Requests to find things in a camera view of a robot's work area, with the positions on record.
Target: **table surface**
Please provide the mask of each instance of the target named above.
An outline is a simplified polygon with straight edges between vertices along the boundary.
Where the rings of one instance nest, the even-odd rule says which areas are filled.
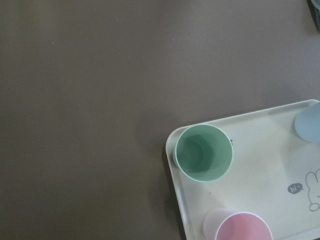
[[[1,1],[0,238],[184,239],[176,128],[320,99],[304,0]]]

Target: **plastic cup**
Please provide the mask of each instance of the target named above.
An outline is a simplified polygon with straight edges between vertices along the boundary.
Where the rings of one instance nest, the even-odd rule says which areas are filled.
[[[173,148],[175,165],[189,178],[213,182],[227,173],[233,160],[233,147],[228,136],[210,124],[188,127]]]
[[[259,216],[245,211],[217,208],[203,222],[207,240],[272,240],[267,223]]]

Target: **rabbit illustration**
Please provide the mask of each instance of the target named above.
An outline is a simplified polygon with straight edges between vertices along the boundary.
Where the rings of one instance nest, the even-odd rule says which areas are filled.
[[[320,208],[320,169],[315,173],[308,172],[305,176],[305,182],[309,188],[308,197],[310,200],[310,211],[314,212]]]

